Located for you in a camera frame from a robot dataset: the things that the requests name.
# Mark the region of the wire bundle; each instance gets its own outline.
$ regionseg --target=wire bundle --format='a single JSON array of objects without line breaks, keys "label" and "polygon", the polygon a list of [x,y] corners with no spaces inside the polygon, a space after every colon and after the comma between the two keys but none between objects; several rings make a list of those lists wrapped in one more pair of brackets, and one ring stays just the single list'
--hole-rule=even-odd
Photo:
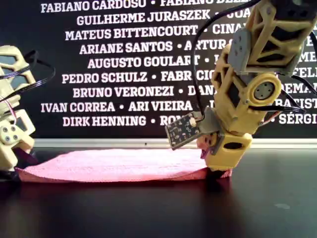
[{"label": "wire bundle", "polygon": [[[196,66],[195,66],[195,51],[196,51],[196,45],[198,43],[198,40],[200,38],[200,36],[203,34],[204,30],[207,29],[209,26],[211,26],[216,20],[231,14],[231,13],[235,13],[237,11],[240,10],[244,10],[248,7],[253,7],[254,5],[256,5],[257,3],[259,3],[261,0],[251,0],[245,4],[239,5],[239,6],[235,6],[229,9],[226,9],[222,12],[220,12],[219,14],[213,16],[212,18],[210,18],[197,32],[197,35],[195,36],[193,42],[192,42],[192,48],[191,48],[191,65],[192,65],[192,77],[193,77],[193,86],[195,88],[196,91],[196,98],[197,98],[197,104],[198,104],[198,108],[202,114],[202,118],[197,120],[197,121],[202,121],[205,118],[205,111],[204,111],[204,107],[202,105],[201,102],[201,95],[200,95],[200,91],[199,91],[199,87],[198,87],[198,81],[197,81],[197,72],[196,72]],[[312,39],[313,45],[314,45],[314,49],[317,55],[317,39],[316,36],[314,34],[314,32],[312,32],[310,34],[310,38]],[[316,90],[314,89],[314,87],[305,79],[297,76],[297,75],[293,75],[292,76],[293,79],[299,80],[300,82],[302,82],[306,87],[308,87],[308,89],[313,92],[314,94],[317,95]],[[306,113],[305,109],[302,109],[296,102],[295,100],[284,90],[282,90],[282,95],[284,95],[287,99],[290,100],[291,102],[291,107],[283,107],[283,106],[264,106],[264,107],[253,107],[250,106],[251,109],[255,110],[255,111],[266,111],[266,112],[275,112],[268,120],[266,120],[265,122],[262,123],[263,124],[267,124],[268,122],[270,122],[273,118],[277,117],[278,115],[280,115],[282,112],[295,112],[295,113]]]},{"label": "wire bundle", "polygon": [[27,72],[27,71],[29,71],[29,70],[32,70],[32,69],[36,66],[37,63],[38,63],[38,64],[41,64],[41,65],[44,65],[44,66],[46,66],[46,67],[49,67],[49,68],[52,70],[50,76],[48,76],[47,78],[44,78],[44,79],[42,79],[42,80],[37,81],[37,82],[34,83],[34,84],[30,84],[30,85],[28,85],[28,86],[26,86],[26,87],[23,87],[23,88],[21,88],[21,89],[19,89],[19,90],[17,90],[17,91],[14,91],[13,93],[9,94],[9,95],[6,96],[6,97],[2,97],[2,96],[0,95],[0,103],[1,103],[1,102],[5,102],[6,105],[7,105],[7,107],[8,107],[8,109],[9,109],[9,111],[10,111],[10,113],[11,113],[12,116],[14,117],[14,122],[13,122],[13,124],[16,124],[16,122],[17,122],[17,116],[16,116],[16,114],[15,114],[15,111],[14,111],[12,105],[11,105],[10,102],[9,102],[9,98],[11,98],[11,97],[13,97],[13,96],[16,96],[16,95],[18,95],[18,94],[24,93],[24,92],[26,92],[26,91],[28,91],[28,90],[34,89],[34,88],[36,88],[36,87],[39,87],[39,86],[41,86],[41,85],[47,83],[47,82],[50,81],[50,80],[55,76],[55,74],[56,74],[56,69],[55,69],[53,66],[51,66],[50,64],[48,64],[48,63],[46,63],[46,62],[44,62],[44,61],[39,60],[38,57],[39,57],[39,53],[38,53],[37,51],[35,51],[35,50],[32,50],[32,51],[30,51],[29,53],[27,53],[27,54],[24,56],[25,61],[26,61],[27,63],[29,63],[29,65],[28,65],[27,67],[24,67],[24,68],[22,68],[22,69],[20,69],[20,70],[17,70],[17,71],[14,71],[14,72],[11,72],[11,73],[8,73],[8,74],[1,75],[1,76],[0,76],[0,80],[2,80],[2,79],[12,78],[12,77],[21,75],[21,74],[23,74],[24,72]]}]

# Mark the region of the white wall strip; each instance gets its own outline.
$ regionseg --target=white wall strip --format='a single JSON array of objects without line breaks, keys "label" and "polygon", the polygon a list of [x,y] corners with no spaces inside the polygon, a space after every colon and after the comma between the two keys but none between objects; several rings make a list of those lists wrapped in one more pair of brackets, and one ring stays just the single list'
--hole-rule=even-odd
[{"label": "white wall strip", "polygon": [[[36,139],[38,148],[170,148],[167,139]],[[193,141],[183,148],[196,148]],[[317,149],[317,139],[254,139],[251,148]]]}]

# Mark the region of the black poster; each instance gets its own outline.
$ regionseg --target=black poster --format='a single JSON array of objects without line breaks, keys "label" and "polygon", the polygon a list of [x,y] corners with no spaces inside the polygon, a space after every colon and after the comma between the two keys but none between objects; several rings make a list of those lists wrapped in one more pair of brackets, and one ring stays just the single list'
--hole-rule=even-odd
[{"label": "black poster", "polygon": [[[246,0],[10,0],[1,4],[0,44],[32,49],[55,78],[21,95],[35,138],[166,138],[164,126],[197,110],[191,41],[218,12]],[[218,20],[201,37],[195,62],[204,105],[213,107],[215,62],[250,9]],[[295,73],[317,88],[308,39]],[[37,80],[47,74],[33,70]],[[317,99],[298,81],[286,92],[308,113],[281,114],[255,138],[315,138]],[[291,106],[285,98],[277,105]]]}]

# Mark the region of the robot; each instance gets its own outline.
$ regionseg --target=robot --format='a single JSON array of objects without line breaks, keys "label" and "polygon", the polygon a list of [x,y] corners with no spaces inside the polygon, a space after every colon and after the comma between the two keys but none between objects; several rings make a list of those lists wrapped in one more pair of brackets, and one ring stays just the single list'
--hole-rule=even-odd
[{"label": "robot", "polygon": [[[192,63],[200,111],[191,112],[165,127],[172,150],[197,139],[206,166],[222,174],[237,167],[260,126],[281,112],[305,112],[282,90],[281,75],[300,80],[316,94],[309,82],[293,75],[308,36],[315,51],[317,49],[313,33],[317,22],[316,0],[251,0],[227,9],[200,29],[193,41],[192,55],[199,36],[209,25],[247,7],[253,8],[245,28],[234,34],[232,44],[223,49],[216,62],[211,78],[217,91],[215,106],[203,108],[201,105]],[[280,95],[290,99],[293,106],[274,106]],[[270,112],[274,112],[273,115],[265,119]]]},{"label": "robot", "polygon": [[[36,63],[50,67],[52,75],[36,81],[31,73],[31,69]],[[23,151],[29,155],[35,143],[30,136],[35,131],[35,127],[28,114],[25,110],[14,111],[14,108],[19,106],[20,94],[48,82],[54,75],[55,68],[38,60],[36,51],[31,51],[23,56],[15,46],[0,47],[1,172],[14,172],[18,164],[18,155],[21,155],[16,151]]]}]

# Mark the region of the black cable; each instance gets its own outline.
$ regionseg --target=black cable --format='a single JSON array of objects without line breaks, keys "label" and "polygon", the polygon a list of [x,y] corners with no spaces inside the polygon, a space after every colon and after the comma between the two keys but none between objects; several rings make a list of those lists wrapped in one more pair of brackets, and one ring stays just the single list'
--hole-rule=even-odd
[{"label": "black cable", "polygon": [[282,91],[281,91],[281,95],[284,95],[284,96],[290,101],[290,103],[291,103],[291,105],[292,105],[293,107],[301,108],[301,107],[296,103],[296,101],[294,100],[294,98],[293,98],[291,95],[289,95],[287,92],[285,92],[283,89],[282,89]]},{"label": "black cable", "polygon": [[314,50],[315,50],[315,54],[317,56],[317,39],[316,39],[316,35],[315,33],[312,31],[310,34],[309,34],[312,42],[313,42],[313,46],[314,46]]},{"label": "black cable", "polygon": [[5,75],[1,75],[0,76],[0,80],[1,79],[6,79],[6,78],[12,78],[12,77],[15,77],[15,76],[18,76],[20,74],[23,74],[24,72],[26,71],[29,71],[31,69],[33,69],[37,63],[37,60],[38,60],[38,57],[39,57],[39,53],[37,51],[30,51],[29,53],[27,53],[25,56],[24,56],[24,59],[27,60],[30,56],[34,55],[34,61],[32,64],[20,69],[20,70],[17,70],[17,71],[14,71],[14,72],[11,72],[11,73],[8,73],[8,74],[5,74]]},{"label": "black cable", "polygon": [[304,109],[298,107],[283,107],[283,106],[263,106],[263,107],[254,107],[249,106],[250,109],[261,112],[294,112],[294,113],[303,113]]},{"label": "black cable", "polygon": [[297,76],[297,75],[293,75],[291,78],[300,81],[300,82],[303,83],[309,90],[311,90],[312,93],[314,93],[315,95],[317,95],[317,91],[315,90],[315,88],[313,87],[313,85],[311,85],[310,82],[307,81],[306,79],[301,78],[300,76]]},{"label": "black cable", "polygon": [[197,104],[198,104],[198,107],[199,107],[199,109],[202,113],[202,116],[203,116],[203,118],[201,120],[203,120],[205,118],[205,112],[204,112],[204,107],[203,107],[202,102],[201,102],[201,95],[200,95],[200,91],[199,91],[199,87],[198,87],[198,81],[197,81],[197,76],[196,76],[197,72],[196,72],[196,66],[195,66],[195,52],[196,52],[196,45],[198,43],[198,40],[199,40],[200,36],[203,34],[204,30],[206,30],[210,25],[212,25],[218,19],[220,19],[226,15],[229,15],[231,13],[234,13],[236,11],[240,11],[240,10],[246,9],[248,7],[252,7],[260,1],[261,0],[251,0],[247,3],[242,4],[242,5],[235,6],[235,7],[226,9],[226,10],[218,13],[217,15],[210,18],[204,24],[204,26],[202,26],[199,29],[194,40],[192,41],[192,48],[191,48],[191,64],[192,64],[192,78],[193,78],[192,81],[193,81],[193,86],[194,86],[195,91],[196,91]]},{"label": "black cable", "polygon": [[[33,68],[37,63],[38,63],[38,64],[41,64],[41,65],[44,65],[44,66],[46,66],[46,67],[48,67],[48,68],[50,68],[50,69],[52,70],[52,73],[50,74],[50,76],[48,76],[48,77],[46,77],[46,78],[44,78],[44,79],[42,79],[42,80],[39,80],[39,81],[37,81],[37,82],[35,82],[35,83],[33,83],[33,84],[30,84],[30,85],[28,85],[28,86],[26,86],[26,87],[23,87],[23,88],[21,88],[21,89],[15,91],[15,92],[9,94],[9,95],[6,96],[5,98],[2,98],[2,99],[0,100],[0,103],[3,102],[3,101],[5,101],[5,100],[7,100],[7,99],[9,99],[9,98],[11,98],[11,97],[13,97],[13,96],[15,96],[15,95],[18,95],[18,94],[24,93],[24,92],[26,92],[26,91],[28,91],[28,90],[34,89],[34,88],[36,88],[36,87],[39,87],[39,86],[41,86],[41,85],[47,83],[48,81],[50,81],[52,78],[54,78],[54,76],[55,76],[55,74],[56,74],[56,69],[55,69],[53,66],[51,66],[50,64],[48,64],[48,63],[46,63],[46,62],[44,62],[44,61],[42,61],[42,60],[39,60],[39,59],[38,59],[38,53],[37,53],[36,51],[31,51],[30,53],[26,54],[26,55],[25,55],[25,61],[26,61],[27,63],[29,63],[30,65],[29,65],[28,67],[25,67],[25,68],[21,69],[21,70],[15,71],[14,73],[20,72],[20,73],[18,74],[18,75],[20,75],[21,72],[26,72],[26,71],[30,70],[30,69]],[[9,74],[3,75],[1,79],[8,78],[8,77],[7,77],[8,75],[9,75]]]}]

